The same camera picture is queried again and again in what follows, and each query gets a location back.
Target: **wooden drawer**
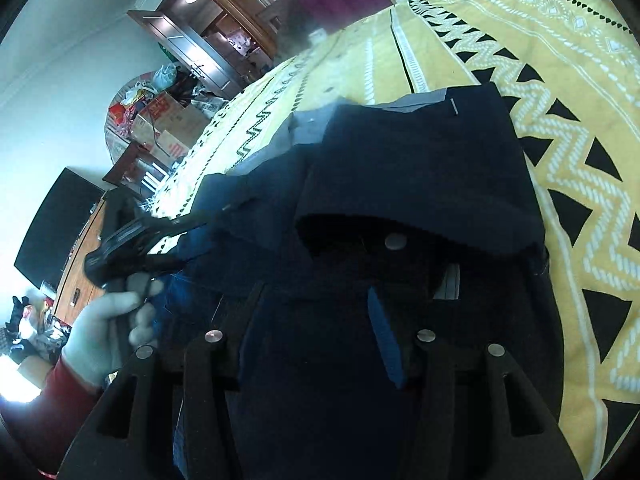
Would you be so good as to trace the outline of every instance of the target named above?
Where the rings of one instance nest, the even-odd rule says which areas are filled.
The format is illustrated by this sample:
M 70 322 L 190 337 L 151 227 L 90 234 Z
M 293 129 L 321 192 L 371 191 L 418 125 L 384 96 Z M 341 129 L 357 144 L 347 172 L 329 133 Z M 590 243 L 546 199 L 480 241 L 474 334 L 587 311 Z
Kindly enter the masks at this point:
M 58 286 L 53 311 L 58 319 L 71 326 L 92 299 L 104 294 L 84 275 L 84 257 L 100 246 L 104 209 L 104 200 L 100 200 L 76 241 Z

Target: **metal button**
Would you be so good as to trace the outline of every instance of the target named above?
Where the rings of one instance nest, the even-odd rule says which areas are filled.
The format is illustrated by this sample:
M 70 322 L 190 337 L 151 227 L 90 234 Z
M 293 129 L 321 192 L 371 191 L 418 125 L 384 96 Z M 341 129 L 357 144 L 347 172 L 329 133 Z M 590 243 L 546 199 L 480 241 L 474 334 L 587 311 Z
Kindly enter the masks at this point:
M 204 335 L 204 339 L 207 343 L 217 343 L 222 339 L 222 332 L 220 330 L 209 330 Z
M 425 328 L 423 328 L 422 330 L 418 330 L 417 336 L 418 340 L 422 341 L 423 343 L 431 343 L 436 339 L 435 332 L 433 332 L 432 330 L 427 330 Z
M 502 357 L 504 355 L 504 346 L 498 345 L 498 343 L 491 343 L 487 351 L 494 357 Z
M 145 346 L 141 346 L 136 350 L 136 357 L 138 359 L 147 359 L 148 357 L 151 357 L 153 353 L 154 353 L 153 347 L 149 345 L 145 345 Z
M 385 247 L 390 251 L 399 251 L 406 247 L 406 235 L 402 233 L 391 233 L 385 238 Z

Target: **bed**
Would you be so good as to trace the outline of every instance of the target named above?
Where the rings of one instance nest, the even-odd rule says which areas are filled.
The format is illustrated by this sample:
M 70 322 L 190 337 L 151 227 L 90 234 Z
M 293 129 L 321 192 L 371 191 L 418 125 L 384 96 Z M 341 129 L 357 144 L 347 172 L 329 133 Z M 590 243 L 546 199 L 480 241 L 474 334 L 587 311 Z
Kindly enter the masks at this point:
M 640 410 L 640 49 L 610 0 L 413 0 L 354 23 L 246 88 L 156 194 L 190 211 L 203 177 L 297 110 L 493 81 L 546 227 L 564 331 L 559 425 L 585 478 Z M 156 250 L 177 243 L 165 239 Z

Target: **red sleeve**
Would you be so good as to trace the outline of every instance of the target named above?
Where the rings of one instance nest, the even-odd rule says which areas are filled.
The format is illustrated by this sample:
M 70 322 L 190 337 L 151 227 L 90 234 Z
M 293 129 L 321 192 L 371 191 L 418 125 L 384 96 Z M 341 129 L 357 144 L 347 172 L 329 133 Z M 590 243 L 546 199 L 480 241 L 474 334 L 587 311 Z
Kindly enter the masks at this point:
M 55 474 L 98 398 L 74 379 L 60 359 L 36 399 L 25 404 L 0 396 L 0 414 L 33 465 Z

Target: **gloved hand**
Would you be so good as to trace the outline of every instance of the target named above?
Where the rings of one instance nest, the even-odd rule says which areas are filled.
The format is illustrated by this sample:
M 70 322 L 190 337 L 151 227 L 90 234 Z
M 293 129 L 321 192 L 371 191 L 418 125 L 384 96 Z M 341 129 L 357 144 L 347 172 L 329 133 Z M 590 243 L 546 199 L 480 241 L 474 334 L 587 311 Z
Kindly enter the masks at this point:
M 62 349 L 65 365 L 81 380 L 100 388 L 108 374 L 119 370 L 124 359 L 118 349 L 115 318 L 129 316 L 129 342 L 134 348 L 151 342 L 151 323 L 156 311 L 150 303 L 142 307 L 141 296 L 148 275 L 138 273 L 127 279 L 129 292 L 111 292 L 93 300 L 76 319 L 69 341 Z M 162 292 L 162 282 L 152 281 L 148 295 Z

